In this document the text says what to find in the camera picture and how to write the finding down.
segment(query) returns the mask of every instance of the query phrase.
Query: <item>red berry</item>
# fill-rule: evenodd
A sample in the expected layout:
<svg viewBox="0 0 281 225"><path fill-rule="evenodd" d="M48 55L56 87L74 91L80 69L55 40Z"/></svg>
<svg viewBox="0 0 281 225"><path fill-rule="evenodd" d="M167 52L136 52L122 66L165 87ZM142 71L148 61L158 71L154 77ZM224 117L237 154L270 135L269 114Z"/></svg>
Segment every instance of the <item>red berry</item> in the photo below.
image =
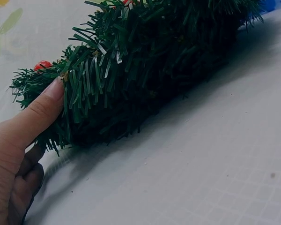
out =
<svg viewBox="0 0 281 225"><path fill-rule="evenodd" d="M128 1L131 1L131 0L124 0L123 3L126 4Z"/></svg>
<svg viewBox="0 0 281 225"><path fill-rule="evenodd" d="M36 66L34 67L34 71L37 71L39 69L44 69L44 67L46 68L52 67L52 64L48 61L42 60L36 64Z"/></svg>

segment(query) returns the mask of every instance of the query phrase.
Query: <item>hand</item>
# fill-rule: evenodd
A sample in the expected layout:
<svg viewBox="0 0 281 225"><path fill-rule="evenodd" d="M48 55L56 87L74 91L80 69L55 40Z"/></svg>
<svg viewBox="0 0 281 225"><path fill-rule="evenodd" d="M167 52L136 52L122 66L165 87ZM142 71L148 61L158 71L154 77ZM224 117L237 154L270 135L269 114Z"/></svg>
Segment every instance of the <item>hand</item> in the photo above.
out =
<svg viewBox="0 0 281 225"><path fill-rule="evenodd" d="M0 123L0 225L18 225L43 180L38 163L44 149L34 146L35 138L58 117L64 89L57 78L29 107L13 119Z"/></svg>

